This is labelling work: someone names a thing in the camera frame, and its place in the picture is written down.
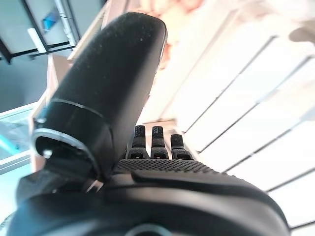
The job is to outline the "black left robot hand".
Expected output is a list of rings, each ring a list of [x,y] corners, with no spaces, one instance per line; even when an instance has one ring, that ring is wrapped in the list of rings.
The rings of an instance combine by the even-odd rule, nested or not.
[[[288,236],[264,191],[195,161],[181,135],[136,125],[167,39],[129,12],[108,24],[34,119],[44,166],[20,179],[9,236]]]

